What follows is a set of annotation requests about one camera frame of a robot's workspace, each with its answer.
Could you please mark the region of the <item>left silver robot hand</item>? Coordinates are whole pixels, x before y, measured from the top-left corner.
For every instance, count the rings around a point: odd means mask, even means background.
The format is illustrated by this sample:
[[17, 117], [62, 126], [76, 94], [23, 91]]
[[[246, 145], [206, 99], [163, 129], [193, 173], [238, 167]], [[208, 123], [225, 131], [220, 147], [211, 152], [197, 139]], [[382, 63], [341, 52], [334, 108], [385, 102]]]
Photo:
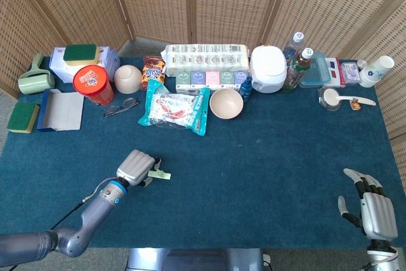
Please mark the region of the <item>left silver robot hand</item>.
[[151, 157], [150, 155], [139, 150], [132, 150], [117, 168], [117, 179], [125, 186], [146, 187], [151, 184], [153, 178], [148, 176], [152, 169], [158, 169], [161, 158]]

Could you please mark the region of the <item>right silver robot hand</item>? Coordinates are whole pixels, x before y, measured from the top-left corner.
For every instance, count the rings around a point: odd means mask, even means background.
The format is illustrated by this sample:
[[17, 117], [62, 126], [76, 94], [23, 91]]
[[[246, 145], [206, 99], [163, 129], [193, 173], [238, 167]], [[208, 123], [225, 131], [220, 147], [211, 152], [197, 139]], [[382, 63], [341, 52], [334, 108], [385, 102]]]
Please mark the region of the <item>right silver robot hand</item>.
[[360, 198], [360, 216], [351, 214], [343, 196], [337, 200], [338, 210], [341, 216], [361, 228], [364, 235], [370, 240], [392, 241], [398, 237], [395, 210], [393, 203], [386, 196], [383, 186], [372, 177], [345, 168], [343, 173], [353, 180], [354, 186]]

